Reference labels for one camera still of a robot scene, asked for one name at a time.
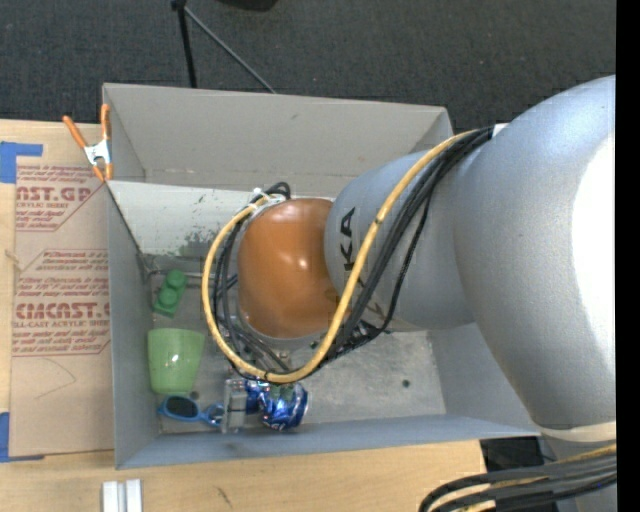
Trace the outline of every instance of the black carpet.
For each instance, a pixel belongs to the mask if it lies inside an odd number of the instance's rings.
[[[446,106],[455,131],[616,71],[615,0],[187,7],[277,92]],[[187,21],[200,88],[262,90]],[[104,82],[189,86],[169,0],[0,0],[0,117],[94,122]]]

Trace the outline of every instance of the green cup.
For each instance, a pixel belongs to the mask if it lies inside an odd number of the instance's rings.
[[[198,374],[204,335],[188,329],[151,329],[147,351],[151,389],[162,395],[186,394]]]

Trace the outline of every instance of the blue tape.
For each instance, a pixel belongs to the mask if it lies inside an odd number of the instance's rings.
[[[42,156],[42,144],[0,142],[0,183],[16,182],[18,156]]]
[[[39,460],[42,456],[9,457],[9,413],[0,413],[0,464],[18,460]]]
[[[9,462],[9,413],[0,414],[0,462]]]

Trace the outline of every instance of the green plastic object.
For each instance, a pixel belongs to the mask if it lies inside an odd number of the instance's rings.
[[[188,329],[151,329],[147,333],[151,389],[161,395],[191,392],[204,340],[204,334]]]
[[[153,303],[153,310],[156,313],[173,318],[186,287],[187,276],[184,275],[184,272],[178,269],[170,270],[164,278],[158,296]]]

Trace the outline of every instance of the black cable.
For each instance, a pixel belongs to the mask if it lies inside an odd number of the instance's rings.
[[[180,15],[180,12],[183,11],[184,13],[187,14],[187,16],[189,16],[196,25],[198,25],[198,27],[200,27],[200,29],[202,29],[202,31],[207,34],[211,39],[213,39],[213,41],[216,42],[216,44],[218,44],[218,46],[220,46],[224,51],[226,51],[229,55],[231,55],[231,57],[233,57],[233,59],[235,59],[235,61],[240,64],[244,69],[246,69],[251,76],[253,76],[258,82],[260,82],[260,84],[267,89],[270,93],[272,94],[276,94],[276,91],[266,82],[266,80],[264,80],[251,66],[249,66],[249,64],[247,64],[244,60],[242,60],[242,58],[236,53],[234,52],[230,46],[228,46],[222,39],[220,39],[216,34],[214,34],[209,27],[207,27],[201,20],[200,18],[198,18],[195,14],[193,14],[193,12],[191,11],[191,9],[189,9],[188,7],[184,6],[183,9],[178,10],[178,15]]]
[[[549,479],[539,482],[518,484],[510,487],[489,488],[448,501],[430,512],[453,512],[488,501],[495,501],[498,510],[521,510],[534,505],[554,503],[560,499],[575,497],[589,490],[611,485],[615,482],[615,468],[612,472],[599,472],[596,476],[574,476],[572,478]]]
[[[318,369],[327,362],[335,359],[335,357],[344,355],[354,348],[362,346],[365,343],[368,343],[369,341],[375,339],[375,337],[386,330],[395,312],[402,283],[408,271],[409,264],[419,240],[419,236],[424,227],[424,223],[426,222],[431,196],[433,194],[433,191],[435,190],[436,185],[446,175],[446,173],[450,171],[464,156],[468,155],[471,151],[475,150],[477,147],[488,141],[491,138],[492,133],[493,127],[474,130],[467,136],[456,141],[446,151],[442,152],[432,162],[427,164],[425,169],[422,171],[422,174],[418,177],[416,183],[410,190],[408,197],[405,199],[400,211],[398,212],[391,227],[390,234],[382,244],[382,249],[380,250],[378,257],[373,265],[367,282],[363,286],[354,306],[352,307],[349,319],[336,337],[334,345],[328,353],[326,360],[323,361],[321,365],[319,365]],[[382,277],[383,272],[386,269],[386,266],[388,265],[389,260],[391,259],[391,256],[393,255],[393,252],[397,247],[398,242],[404,236],[409,223],[413,220],[418,208],[421,205],[424,205],[425,207],[423,216],[418,224],[418,229],[414,233],[414,237],[411,241],[407,254],[405,255],[403,266],[398,275],[390,301],[390,307],[388,309],[384,323],[380,328],[372,328],[367,322],[361,321],[362,316],[375,291],[375,288],[378,285],[378,282]],[[365,327],[369,326],[369,333],[365,336],[358,336],[358,327],[362,327],[363,324]]]
[[[571,497],[577,493],[588,492],[589,489],[597,488],[597,486],[611,485],[615,481],[617,472],[616,461],[617,457],[614,451],[535,468],[517,468],[465,477],[444,484],[429,493],[422,501],[419,510],[421,512],[430,510],[430,507],[445,496],[482,484],[490,484],[491,487],[448,501],[431,509],[430,512],[447,512],[491,500],[500,503],[501,511],[518,510],[523,507],[523,504],[553,502],[561,499],[561,496]],[[514,483],[532,478],[539,480]]]
[[[350,333],[355,327],[357,321],[362,317],[366,305],[369,303],[375,288],[382,277],[382,274],[396,249],[397,243],[404,236],[406,227],[413,219],[417,208],[421,203],[430,198],[433,194],[435,186],[444,177],[445,173],[451,170],[454,165],[466,154],[465,149],[471,149],[483,144],[488,140],[488,133],[491,129],[476,130],[469,134],[467,137],[454,143],[448,151],[439,155],[441,158],[436,158],[433,162],[433,166],[440,167],[440,172],[424,172],[419,178],[418,182],[410,192],[410,196],[403,204],[403,208],[396,216],[394,224],[391,228],[391,233],[387,237],[387,240],[383,243],[383,248],[374,263],[371,270],[370,277],[367,279],[367,283],[361,290],[357,302],[352,308],[349,320],[345,325],[343,333]]]
[[[421,508],[420,510],[427,510],[428,507],[433,505],[436,501],[446,496],[447,494],[477,485],[497,484],[505,481],[537,478],[541,476],[557,477],[563,473],[565,475],[572,475],[580,471],[582,471],[583,473],[592,471],[605,471],[610,469],[612,464],[615,464],[615,455],[613,454],[599,456],[597,458],[585,461],[578,460],[571,462],[557,462],[546,464],[543,466],[505,469],[480,475],[472,475],[454,480],[452,482],[448,482],[434,489],[423,500],[423,508]]]
[[[280,181],[270,186],[264,191],[266,195],[279,194],[286,199],[291,199],[291,188],[288,183]],[[255,204],[262,195],[254,196],[250,203]],[[260,353],[263,357],[266,355],[272,359],[282,370],[290,371],[289,366],[282,361],[280,357],[262,340],[257,339],[251,333],[245,332],[239,326],[236,326],[231,318],[231,307],[229,303],[229,291],[237,284],[237,276],[229,279],[229,267],[231,264],[231,258],[233,254],[233,245],[242,229],[244,221],[239,222],[232,232],[227,236],[225,242],[220,250],[218,261],[216,263],[216,269],[214,272],[213,289],[211,292],[212,298],[212,314],[218,325],[222,325],[229,333],[231,342],[236,349],[236,352],[240,354],[242,352],[242,344],[254,354]],[[218,302],[222,302],[222,318],[218,313]],[[244,375],[240,370],[232,363],[232,368],[243,378],[251,378]]]

